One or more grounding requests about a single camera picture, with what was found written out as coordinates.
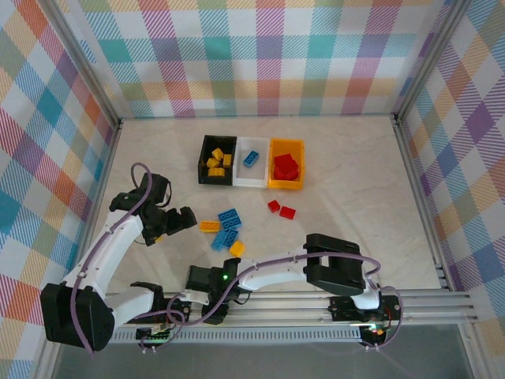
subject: orange bin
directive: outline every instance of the orange bin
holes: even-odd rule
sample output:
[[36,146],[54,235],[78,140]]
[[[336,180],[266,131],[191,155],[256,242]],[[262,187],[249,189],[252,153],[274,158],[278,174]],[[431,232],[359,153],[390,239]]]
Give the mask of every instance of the orange bin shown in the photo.
[[[274,179],[274,158],[284,154],[291,154],[298,163],[298,178],[295,180]],[[281,188],[285,190],[301,190],[305,176],[305,146],[303,140],[282,140],[272,138],[270,141],[270,159],[268,162],[268,188]]]

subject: lego brick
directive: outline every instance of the lego brick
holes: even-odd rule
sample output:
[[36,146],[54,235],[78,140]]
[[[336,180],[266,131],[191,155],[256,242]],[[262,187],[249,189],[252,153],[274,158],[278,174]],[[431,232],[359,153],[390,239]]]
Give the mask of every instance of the lego brick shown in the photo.
[[288,172],[286,175],[284,175],[286,180],[294,180],[298,177],[298,170],[292,170]]
[[252,167],[253,164],[260,158],[260,154],[252,150],[244,159],[244,166]]
[[228,229],[235,229],[237,227],[242,226],[242,222],[240,220],[240,217],[232,217],[231,219],[226,219],[221,222],[221,225],[223,226],[223,229],[227,231]]
[[229,229],[228,235],[226,236],[226,239],[223,242],[223,246],[229,249],[235,243],[237,237],[238,237],[238,231],[236,231],[235,229]]
[[279,167],[282,172],[288,173],[292,170],[298,169],[298,163],[293,159],[291,154],[284,154],[283,156],[276,156],[274,158],[274,164]]
[[271,201],[271,202],[268,203],[268,208],[270,209],[270,211],[272,213],[275,213],[275,212],[277,212],[281,208],[281,206],[277,202],[277,200],[273,200],[273,201]]
[[208,169],[208,176],[224,176],[224,168],[216,167]]
[[245,245],[238,240],[230,247],[230,254],[237,258],[240,258],[244,251]]
[[286,176],[282,172],[280,167],[275,167],[274,169],[274,179],[275,180],[286,180]]
[[215,168],[217,166],[219,166],[219,161],[217,159],[209,158],[207,160],[207,167],[208,168]]
[[219,221],[202,221],[200,223],[200,231],[204,233],[217,233],[221,223]]
[[296,209],[282,207],[281,212],[279,213],[279,216],[292,220],[292,219],[294,219],[295,213],[296,213]]
[[231,167],[231,154],[225,154],[223,158],[223,167],[230,168]]
[[218,214],[218,219],[221,222],[227,219],[231,219],[233,217],[238,217],[237,209],[235,208],[228,209],[227,211]]
[[219,162],[221,162],[221,160],[224,157],[224,154],[223,154],[223,151],[220,148],[217,148],[217,149],[215,149],[215,150],[212,151],[212,156],[214,158],[216,158]]
[[227,231],[220,231],[214,238],[214,242],[211,245],[211,248],[215,251],[221,251],[223,248],[223,243],[226,241],[226,237],[228,235]]

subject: plastic container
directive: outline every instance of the plastic container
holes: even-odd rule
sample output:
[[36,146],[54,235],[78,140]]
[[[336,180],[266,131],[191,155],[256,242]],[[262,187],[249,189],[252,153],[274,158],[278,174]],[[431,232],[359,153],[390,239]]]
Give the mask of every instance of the plastic container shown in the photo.
[[[237,138],[232,136],[205,136],[202,150],[200,152],[200,159],[198,160],[198,182],[200,184],[217,184],[221,186],[232,186],[233,184],[233,169],[235,146]],[[232,155],[232,167],[224,168],[224,177],[208,176],[207,159],[212,157],[212,152],[220,148],[224,154]]]
[[[274,179],[274,158],[284,154],[291,154],[298,163],[299,175],[295,180]],[[270,159],[268,164],[268,188],[285,190],[301,190],[305,176],[305,146],[303,140],[283,140],[272,138],[270,141]]]
[[[254,150],[260,154],[252,167],[244,165],[244,159]],[[233,185],[266,188],[270,138],[237,137],[233,164]]]

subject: cable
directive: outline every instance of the cable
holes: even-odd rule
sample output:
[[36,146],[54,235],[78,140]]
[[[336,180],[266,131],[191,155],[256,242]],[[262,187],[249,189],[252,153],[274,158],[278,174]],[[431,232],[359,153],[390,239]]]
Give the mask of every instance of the cable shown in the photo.
[[98,242],[92,247],[91,251],[89,252],[88,256],[86,257],[86,260],[84,261],[79,273],[77,274],[76,278],[76,283],[73,285],[72,288],[72,293],[70,294],[70,317],[72,318],[72,323],[73,327],[76,329],[76,333],[79,336],[79,340],[82,342],[84,348],[86,351],[89,353],[90,357],[93,359],[94,353],[91,345],[89,344],[88,340],[86,339],[86,335],[84,334],[82,327],[80,326],[79,318],[77,317],[77,309],[76,309],[76,298],[77,298],[77,290],[79,289],[80,282],[84,277],[86,277],[86,271],[88,270],[89,264],[92,262],[93,257],[95,256],[96,252],[98,251],[99,247],[105,242],[105,240],[114,234],[116,229],[125,222],[128,217],[130,217],[148,198],[149,193],[151,192],[152,188],[152,174],[149,171],[149,168],[140,162],[134,163],[130,169],[130,174],[132,175],[132,180],[133,184],[137,186],[137,182],[135,181],[135,176],[133,174],[133,171],[135,170],[135,167],[141,166],[142,168],[145,169],[146,173],[148,174],[148,188],[146,189],[144,195],[142,198],[131,208],[117,223],[115,223],[112,227],[110,227],[110,230],[106,231],[98,240]]
[[385,310],[386,310],[386,313],[387,313],[387,317],[389,318],[389,324],[387,324],[387,328],[389,329],[391,327],[391,311],[389,310],[389,308],[385,307]]
[[[135,174],[133,173],[133,169],[130,171],[130,173],[132,175],[133,185],[135,186],[135,188],[139,188],[139,185],[138,185],[137,181],[135,180]],[[166,201],[162,205],[160,205],[158,208],[165,208],[172,200],[172,182],[168,179],[166,181],[168,182],[168,189],[170,190],[170,194],[168,192],[165,192]]]
[[247,294],[247,299],[244,302],[239,302],[237,299],[235,299],[234,302],[236,302],[239,306],[243,306],[249,301],[250,298],[251,298],[251,292]]
[[393,286],[382,287],[382,291],[387,291],[387,290],[393,291],[395,293],[396,297],[398,298],[398,303],[400,305],[400,318],[398,319],[398,325],[396,325],[396,329],[393,332],[393,334],[391,335],[391,337],[389,337],[386,341],[384,341],[384,343],[382,343],[381,345],[376,347],[377,350],[379,350],[379,347],[384,347],[384,346],[389,345],[391,343],[391,341],[395,339],[395,337],[398,335],[398,331],[400,330],[400,327],[402,326],[402,323],[403,323],[403,298],[400,295],[400,291],[398,291]]
[[[183,314],[183,312],[181,312],[179,310],[171,310],[170,312],[173,313],[173,314],[177,314],[181,318],[181,321],[184,320],[184,318],[185,318],[185,315]],[[154,312],[142,313],[142,314],[139,314],[138,316],[134,317],[133,320],[135,320],[137,318],[144,318],[144,317],[150,317],[150,316],[158,316],[160,314],[166,314],[167,317],[168,317],[168,310],[156,310]],[[161,345],[159,345],[157,347],[157,349],[162,349],[168,343],[172,342],[175,339],[175,337],[178,336],[178,334],[181,332],[181,330],[182,330],[182,326],[179,326],[179,329],[172,335],[172,337],[170,337],[166,342],[164,342]],[[143,338],[140,339],[140,347],[142,348],[142,352],[143,353],[147,350],[146,347],[144,346],[144,341],[145,341],[145,337],[143,337]]]

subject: checkered backdrop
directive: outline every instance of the checkered backdrop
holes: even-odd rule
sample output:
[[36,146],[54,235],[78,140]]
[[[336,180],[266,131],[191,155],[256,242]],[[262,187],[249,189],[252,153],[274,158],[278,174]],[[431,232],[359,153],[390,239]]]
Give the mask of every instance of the checkered backdrop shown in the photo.
[[58,0],[136,118],[389,114],[448,2]]
[[456,287],[505,377],[505,0],[474,0],[406,132]]
[[45,336],[39,294],[73,265],[112,129],[35,0],[0,12],[0,378]]

